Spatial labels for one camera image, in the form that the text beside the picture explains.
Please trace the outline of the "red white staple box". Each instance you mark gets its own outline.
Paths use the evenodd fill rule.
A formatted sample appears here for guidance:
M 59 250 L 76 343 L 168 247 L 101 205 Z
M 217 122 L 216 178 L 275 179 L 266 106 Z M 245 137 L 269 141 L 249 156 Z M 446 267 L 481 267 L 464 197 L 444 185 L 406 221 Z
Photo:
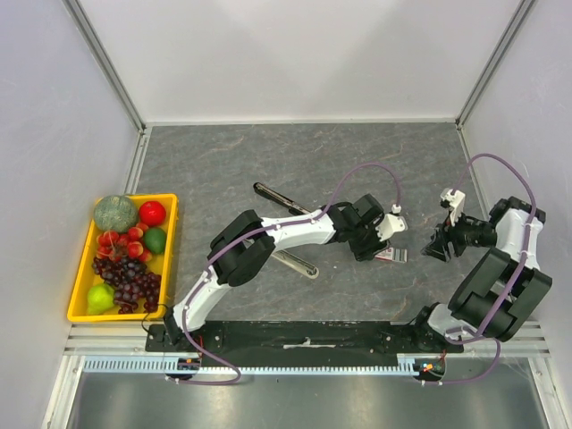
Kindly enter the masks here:
M 407 263 L 408 251 L 404 248 L 389 247 L 376 253 L 374 258 L 387 262 Z

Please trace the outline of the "silver and black stapler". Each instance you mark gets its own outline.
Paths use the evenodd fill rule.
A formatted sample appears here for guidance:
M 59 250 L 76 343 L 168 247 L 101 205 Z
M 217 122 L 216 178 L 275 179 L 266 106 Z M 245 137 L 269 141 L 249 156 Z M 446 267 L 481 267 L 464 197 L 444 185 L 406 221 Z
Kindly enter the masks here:
M 294 256 L 286 250 L 274 252 L 272 254 L 272 258 L 288 266 L 295 272 L 307 277 L 308 279 L 316 279 L 320 274 L 317 266 L 308 263 L 304 259 Z

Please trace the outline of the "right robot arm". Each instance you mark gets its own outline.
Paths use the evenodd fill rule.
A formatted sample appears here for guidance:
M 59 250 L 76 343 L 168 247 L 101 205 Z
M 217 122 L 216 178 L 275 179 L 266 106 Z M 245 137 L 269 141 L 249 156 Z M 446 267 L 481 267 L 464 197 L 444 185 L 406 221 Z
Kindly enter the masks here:
M 460 347 L 482 338 L 510 340 L 552 286 L 536 258 L 546 221 L 543 210 L 516 198 L 502 198 L 487 220 L 460 214 L 434 228 L 422 253 L 443 262 L 469 248 L 485 253 L 446 304 L 423 307 L 409 329 L 411 345 L 430 351 L 439 343 Z

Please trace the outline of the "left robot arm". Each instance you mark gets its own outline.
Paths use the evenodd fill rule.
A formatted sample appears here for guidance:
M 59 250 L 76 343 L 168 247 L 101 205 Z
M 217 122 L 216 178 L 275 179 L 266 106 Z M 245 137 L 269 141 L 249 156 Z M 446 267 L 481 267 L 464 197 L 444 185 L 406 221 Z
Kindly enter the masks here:
M 390 238 L 407 229 L 400 207 L 389 213 L 370 194 L 357 202 L 327 205 L 307 214 L 283 218 L 238 215 L 210 244 L 206 267 L 190 291 L 164 315 L 165 341 L 186 351 L 196 330 L 232 288 L 254 279 L 276 252 L 306 245 L 347 243 L 358 262 L 372 260 L 390 246 Z

